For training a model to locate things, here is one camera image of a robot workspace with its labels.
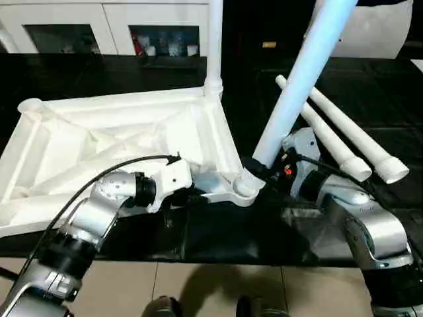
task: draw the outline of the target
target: white tube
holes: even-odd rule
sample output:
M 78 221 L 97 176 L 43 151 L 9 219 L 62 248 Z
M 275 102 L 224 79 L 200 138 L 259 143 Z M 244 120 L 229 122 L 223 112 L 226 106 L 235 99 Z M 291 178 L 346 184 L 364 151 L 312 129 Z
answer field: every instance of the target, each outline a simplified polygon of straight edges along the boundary
M 393 157 L 385 151 L 362 128 L 316 88 L 311 90 L 310 98 L 332 120 L 338 129 L 357 146 L 364 156 L 367 157 L 370 163 L 374 165 L 376 173 L 385 183 L 395 183 L 410 172 L 407 166 L 397 157 Z
M 276 83 L 280 88 L 286 86 L 286 79 L 279 75 L 276 77 Z M 313 128 L 316 136 L 327 148 L 329 153 L 338 163 L 340 169 L 351 175 L 356 180 L 363 182 L 371 175 L 371 168 L 360 157 L 357 157 L 346 144 L 333 132 L 327 123 L 314 111 L 310 105 L 305 102 L 301 111 L 305 121 Z
M 326 0 L 308 33 L 253 158 L 273 165 L 358 0 Z
M 222 21 L 223 0 L 210 0 L 207 75 L 204 82 L 204 94 L 206 96 L 220 95 L 223 90 L 220 78 Z
M 9 36 L 9 33 L 6 30 L 0 28 L 0 42 L 1 45 L 5 48 L 7 53 L 19 53 L 18 48 L 13 42 L 12 38 Z

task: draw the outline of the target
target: black countertop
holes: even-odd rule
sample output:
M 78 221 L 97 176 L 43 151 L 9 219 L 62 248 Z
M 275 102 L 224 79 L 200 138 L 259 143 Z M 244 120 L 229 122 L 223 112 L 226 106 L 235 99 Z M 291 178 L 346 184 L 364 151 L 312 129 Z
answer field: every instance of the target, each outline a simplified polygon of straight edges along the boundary
M 222 104 L 241 156 L 249 156 L 280 93 L 274 78 L 294 59 L 223 62 Z M 26 98 L 63 98 L 199 87 L 203 59 L 131 56 L 0 55 L 3 83 L 0 149 Z M 317 87 L 411 173 L 393 185 L 371 181 L 423 254 L 423 74 L 407 60 L 332 59 Z M 297 126 L 305 123 L 299 119 Z M 323 159 L 334 164 L 323 151 Z M 25 256 L 39 232 L 0 239 L 0 256 Z M 353 265 L 339 230 L 305 202 L 263 191 L 248 208 L 231 203 L 120 219 L 100 259 L 269 265 Z

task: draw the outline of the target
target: floor tile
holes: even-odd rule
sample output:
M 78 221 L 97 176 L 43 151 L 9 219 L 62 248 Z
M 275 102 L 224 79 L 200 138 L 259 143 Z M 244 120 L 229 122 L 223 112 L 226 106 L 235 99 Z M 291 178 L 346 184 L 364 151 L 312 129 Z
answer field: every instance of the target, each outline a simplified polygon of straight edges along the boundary
M 283 267 L 291 317 L 372 317 L 359 269 Z
M 279 267 L 159 264 L 154 297 L 161 295 L 178 299 L 184 317 L 234 316 L 242 295 L 261 297 L 264 306 L 285 306 Z
M 25 259 L 0 258 L 0 266 L 15 273 L 19 273 L 24 262 Z M 12 281 L 0 277 L 0 304 L 5 300 L 12 284 Z
M 0 259 L 0 265 L 19 271 L 23 260 Z M 139 262 L 94 262 L 84 276 L 75 302 L 68 304 L 78 317 L 141 316 L 151 301 L 157 264 Z M 12 283 L 0 279 L 1 301 Z

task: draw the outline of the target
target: cabinet door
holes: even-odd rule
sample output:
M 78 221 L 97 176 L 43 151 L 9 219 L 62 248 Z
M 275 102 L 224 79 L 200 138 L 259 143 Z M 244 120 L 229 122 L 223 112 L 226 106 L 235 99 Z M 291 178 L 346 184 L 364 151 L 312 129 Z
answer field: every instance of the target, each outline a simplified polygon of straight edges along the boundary
M 101 5 L 0 6 L 0 20 L 20 53 L 117 54 Z
M 120 55 L 207 56 L 208 5 L 140 3 L 104 5 Z

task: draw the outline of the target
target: robotic arm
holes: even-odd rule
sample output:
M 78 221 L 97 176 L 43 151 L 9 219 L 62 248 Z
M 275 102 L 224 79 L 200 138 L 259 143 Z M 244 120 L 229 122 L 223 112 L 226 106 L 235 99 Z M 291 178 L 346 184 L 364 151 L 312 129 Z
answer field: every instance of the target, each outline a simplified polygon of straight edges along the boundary
M 39 260 L 20 274 L 0 307 L 0 316 L 72 316 L 62 303 L 75 300 L 121 206 L 131 203 L 156 212 L 166 197 L 191 185 L 190 167 L 182 159 L 151 178 L 121 171 L 101 178 L 90 196 L 72 210 Z
M 303 155 L 318 160 L 311 128 L 300 129 L 283 144 L 280 184 L 294 198 L 313 201 L 343 232 L 371 295 L 376 317 L 423 316 L 423 273 L 413 258 L 401 222 L 357 182 L 324 174 Z

